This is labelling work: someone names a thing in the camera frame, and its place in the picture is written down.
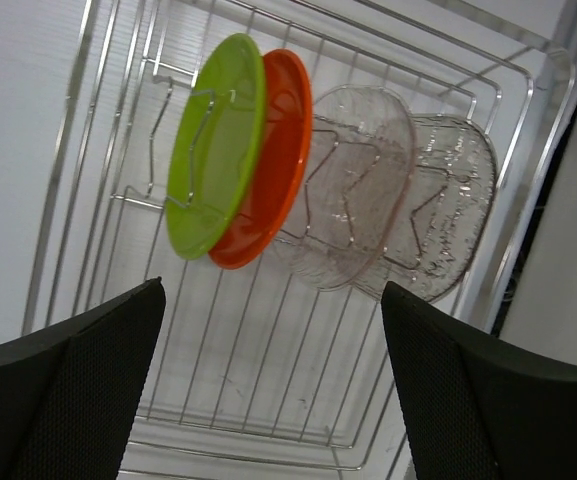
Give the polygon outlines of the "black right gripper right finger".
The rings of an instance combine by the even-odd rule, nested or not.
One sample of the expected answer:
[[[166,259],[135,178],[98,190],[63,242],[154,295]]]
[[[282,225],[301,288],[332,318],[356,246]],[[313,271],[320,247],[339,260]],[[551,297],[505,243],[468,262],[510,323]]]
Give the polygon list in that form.
[[[463,323],[394,282],[383,327],[419,479],[577,479],[577,365]]]

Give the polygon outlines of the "orange plate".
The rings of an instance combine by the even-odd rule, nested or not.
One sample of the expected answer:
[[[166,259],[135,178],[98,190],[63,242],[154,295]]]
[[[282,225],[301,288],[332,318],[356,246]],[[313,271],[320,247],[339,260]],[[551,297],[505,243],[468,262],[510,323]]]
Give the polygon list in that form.
[[[285,48],[263,56],[266,124],[254,178],[211,260],[234,270],[256,259],[290,213],[307,166],[313,123],[311,83],[299,56]]]

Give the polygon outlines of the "clear textured glass plate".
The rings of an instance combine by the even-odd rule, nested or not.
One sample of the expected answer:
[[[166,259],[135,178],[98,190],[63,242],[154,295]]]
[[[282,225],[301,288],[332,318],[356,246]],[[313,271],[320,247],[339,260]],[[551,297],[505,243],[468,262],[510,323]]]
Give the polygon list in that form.
[[[477,124],[416,114],[416,166],[383,255],[354,282],[380,299],[392,281],[434,302],[470,267],[496,194],[497,156]]]

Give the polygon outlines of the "green plate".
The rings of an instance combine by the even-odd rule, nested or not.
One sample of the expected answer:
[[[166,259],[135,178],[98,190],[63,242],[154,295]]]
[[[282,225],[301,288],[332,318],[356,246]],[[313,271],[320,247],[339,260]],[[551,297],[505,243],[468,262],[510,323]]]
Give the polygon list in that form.
[[[257,168],[266,102],[257,44],[244,33],[228,36],[198,74],[171,155],[165,220],[182,259],[207,254],[239,212]]]

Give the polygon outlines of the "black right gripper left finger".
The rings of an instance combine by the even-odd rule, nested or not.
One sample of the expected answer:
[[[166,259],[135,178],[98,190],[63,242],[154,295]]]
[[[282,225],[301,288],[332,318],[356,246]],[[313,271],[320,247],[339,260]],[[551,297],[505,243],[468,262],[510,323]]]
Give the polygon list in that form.
[[[114,479],[166,306],[153,278],[0,344],[0,479]]]

